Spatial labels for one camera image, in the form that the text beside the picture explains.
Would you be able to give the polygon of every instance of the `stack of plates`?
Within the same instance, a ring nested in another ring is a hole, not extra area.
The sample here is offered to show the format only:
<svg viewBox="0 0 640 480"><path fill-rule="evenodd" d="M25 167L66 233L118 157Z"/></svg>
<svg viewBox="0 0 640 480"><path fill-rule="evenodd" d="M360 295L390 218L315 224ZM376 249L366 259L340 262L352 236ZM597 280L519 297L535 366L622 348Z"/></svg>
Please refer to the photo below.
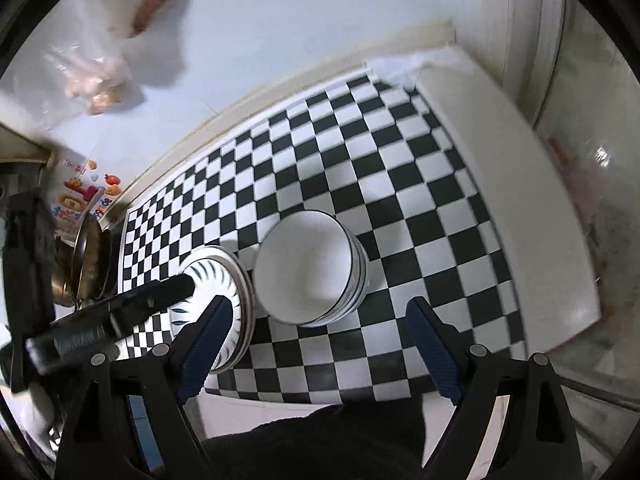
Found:
<svg viewBox="0 0 640 480"><path fill-rule="evenodd" d="M188 300L169 309L171 332L175 337L187 323L195 322L216 296L231 301L234 319L211 371L229 370L249 348L255 327L254 289L246 271L223 247L204 246L194 250L180 266L193 278L195 291Z"/></svg>
<svg viewBox="0 0 640 480"><path fill-rule="evenodd" d="M369 258L333 216L299 211L267 234L254 268L256 296L275 319L307 328L350 314L369 288Z"/></svg>

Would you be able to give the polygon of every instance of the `plastic bag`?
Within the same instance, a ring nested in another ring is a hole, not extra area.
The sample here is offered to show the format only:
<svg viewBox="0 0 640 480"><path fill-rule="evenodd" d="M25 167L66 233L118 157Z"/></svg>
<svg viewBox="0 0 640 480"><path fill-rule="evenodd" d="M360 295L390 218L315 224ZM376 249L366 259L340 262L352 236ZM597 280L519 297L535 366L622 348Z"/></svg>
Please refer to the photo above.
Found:
<svg viewBox="0 0 640 480"><path fill-rule="evenodd" d="M15 95L44 128L122 101L129 67L107 24L98 0L61 0L14 59Z"/></svg>
<svg viewBox="0 0 640 480"><path fill-rule="evenodd" d="M46 129L97 115L126 98L123 41L146 30L170 0L61 0L15 57L13 90Z"/></svg>

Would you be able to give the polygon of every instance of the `white wall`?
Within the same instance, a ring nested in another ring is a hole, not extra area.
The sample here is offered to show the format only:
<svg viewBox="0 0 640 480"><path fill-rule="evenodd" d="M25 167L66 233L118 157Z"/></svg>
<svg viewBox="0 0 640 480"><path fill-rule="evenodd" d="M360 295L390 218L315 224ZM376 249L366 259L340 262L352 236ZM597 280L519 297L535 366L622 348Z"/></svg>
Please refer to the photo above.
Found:
<svg viewBox="0 0 640 480"><path fill-rule="evenodd" d="M259 86L354 43L452 19L472 52L482 43L482 0L187 0L128 47L140 92L114 114L79 116L45 134L131 183L179 140Z"/></svg>

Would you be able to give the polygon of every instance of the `metal pot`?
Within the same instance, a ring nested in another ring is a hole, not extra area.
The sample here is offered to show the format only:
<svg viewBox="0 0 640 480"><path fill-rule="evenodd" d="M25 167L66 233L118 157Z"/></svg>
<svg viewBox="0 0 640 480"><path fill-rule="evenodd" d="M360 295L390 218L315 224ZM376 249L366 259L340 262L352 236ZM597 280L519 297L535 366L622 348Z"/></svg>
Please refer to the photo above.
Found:
<svg viewBox="0 0 640 480"><path fill-rule="evenodd" d="M51 273L51 288L53 301L62 306L76 305L76 295L69 283L73 252L73 247L65 244L60 238L56 239L56 265Z"/></svg>

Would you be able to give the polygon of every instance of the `metal rod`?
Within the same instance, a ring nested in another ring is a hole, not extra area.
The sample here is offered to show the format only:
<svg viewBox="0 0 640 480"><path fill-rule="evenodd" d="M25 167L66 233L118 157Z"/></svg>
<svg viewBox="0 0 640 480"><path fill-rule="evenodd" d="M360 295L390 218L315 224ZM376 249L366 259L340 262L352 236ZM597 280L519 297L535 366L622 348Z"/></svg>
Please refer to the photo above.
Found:
<svg viewBox="0 0 640 480"><path fill-rule="evenodd" d="M587 428L583 423L579 420L574 421L575 432L578 433L584 440L586 440L589 444L591 444L598 452L602 453L605 458L607 458L610 462L613 462L613 459L616 457L616 452L613 451L607 444L605 444L599 436L597 436L593 431Z"/></svg>
<svg viewBox="0 0 640 480"><path fill-rule="evenodd" d="M640 399L623 396L614 392L596 388L595 386L589 386L588 384L574 381L567 377L558 376L558 378L560 379L560 384L562 384L562 386L566 386L578 393L584 394L588 397L593 397L593 399L602 400L603 402L613 404L620 408L625 408L632 412L640 413Z"/></svg>

